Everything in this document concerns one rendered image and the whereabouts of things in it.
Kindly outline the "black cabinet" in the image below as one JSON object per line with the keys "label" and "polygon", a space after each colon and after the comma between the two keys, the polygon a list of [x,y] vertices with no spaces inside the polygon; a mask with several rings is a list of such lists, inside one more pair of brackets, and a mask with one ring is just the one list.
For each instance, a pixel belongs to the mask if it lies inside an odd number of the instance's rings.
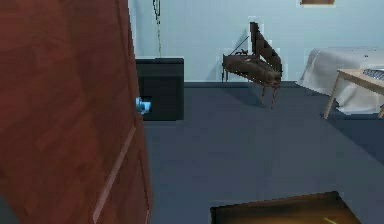
{"label": "black cabinet", "polygon": [[140,96],[151,102],[145,121],[184,119],[184,59],[137,59]]}

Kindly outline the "dark brown grand piano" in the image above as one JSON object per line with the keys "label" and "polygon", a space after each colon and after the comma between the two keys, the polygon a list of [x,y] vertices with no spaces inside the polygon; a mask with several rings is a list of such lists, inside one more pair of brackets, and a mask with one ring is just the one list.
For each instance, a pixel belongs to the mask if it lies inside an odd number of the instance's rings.
{"label": "dark brown grand piano", "polygon": [[266,88],[271,87],[273,108],[282,80],[281,58],[264,38],[256,22],[250,23],[250,34],[245,40],[248,39],[251,40],[251,53],[244,49],[238,50],[237,46],[229,55],[222,55],[221,81],[227,82],[229,74],[233,73],[261,85],[261,105],[264,105]]}

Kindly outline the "green hanging plant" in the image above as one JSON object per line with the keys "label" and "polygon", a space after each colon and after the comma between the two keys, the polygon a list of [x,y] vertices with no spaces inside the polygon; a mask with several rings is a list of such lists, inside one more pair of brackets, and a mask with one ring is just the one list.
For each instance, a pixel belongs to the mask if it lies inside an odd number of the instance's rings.
{"label": "green hanging plant", "polygon": [[157,38],[158,38],[158,52],[159,57],[162,57],[162,44],[161,44],[161,0],[152,0],[153,10],[155,15],[155,21],[157,26]]}

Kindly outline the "red-brown wooden room door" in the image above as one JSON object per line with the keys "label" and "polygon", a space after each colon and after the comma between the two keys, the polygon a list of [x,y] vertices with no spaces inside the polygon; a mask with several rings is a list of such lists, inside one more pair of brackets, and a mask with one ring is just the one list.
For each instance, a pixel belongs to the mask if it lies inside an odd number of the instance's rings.
{"label": "red-brown wooden room door", "polygon": [[128,0],[0,0],[0,224],[150,224]]}

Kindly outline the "white covered bed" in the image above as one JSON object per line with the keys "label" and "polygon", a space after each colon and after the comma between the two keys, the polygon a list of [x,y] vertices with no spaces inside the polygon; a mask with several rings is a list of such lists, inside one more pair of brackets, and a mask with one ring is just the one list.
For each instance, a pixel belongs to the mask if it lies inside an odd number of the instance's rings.
{"label": "white covered bed", "polygon": [[327,47],[311,51],[299,86],[331,96],[336,86],[338,110],[346,115],[379,113],[384,93],[376,93],[355,84],[349,78],[365,69],[384,69],[384,48]]}

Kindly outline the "light wooden table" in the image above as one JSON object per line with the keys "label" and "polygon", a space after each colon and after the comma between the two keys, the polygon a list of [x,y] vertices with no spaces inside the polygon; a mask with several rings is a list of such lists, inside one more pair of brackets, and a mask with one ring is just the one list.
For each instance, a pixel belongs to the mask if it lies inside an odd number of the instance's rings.
{"label": "light wooden table", "polygon": [[326,106],[323,118],[327,119],[333,102],[336,97],[337,86],[340,79],[350,81],[358,86],[361,86],[365,89],[371,90],[377,94],[384,96],[384,81],[374,79],[367,75],[363,74],[365,69],[339,69],[338,75],[333,86],[333,90]]}

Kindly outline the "brown framed wall picture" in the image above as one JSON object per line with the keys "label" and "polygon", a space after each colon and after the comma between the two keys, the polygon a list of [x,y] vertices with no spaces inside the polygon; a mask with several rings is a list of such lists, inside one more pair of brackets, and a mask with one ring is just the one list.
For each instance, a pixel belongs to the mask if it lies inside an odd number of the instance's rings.
{"label": "brown framed wall picture", "polygon": [[300,0],[301,5],[333,5],[335,0]]}

